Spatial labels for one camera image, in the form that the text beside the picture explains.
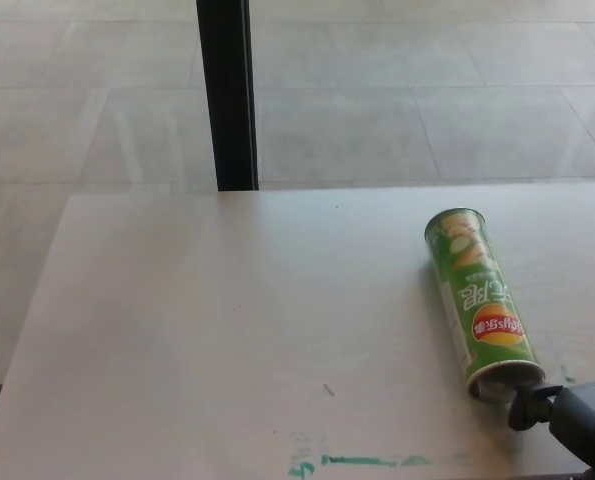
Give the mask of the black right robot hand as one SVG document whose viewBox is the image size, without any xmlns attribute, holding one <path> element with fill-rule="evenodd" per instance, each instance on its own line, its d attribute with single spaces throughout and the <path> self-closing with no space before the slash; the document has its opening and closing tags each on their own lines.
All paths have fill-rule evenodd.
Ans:
<svg viewBox="0 0 595 480">
<path fill-rule="evenodd" d="M 538 423 L 549 423 L 553 409 L 552 398 L 562 390 L 562 385 L 545 382 L 518 385 L 508 412 L 509 428 L 521 432 Z"/>
</svg>

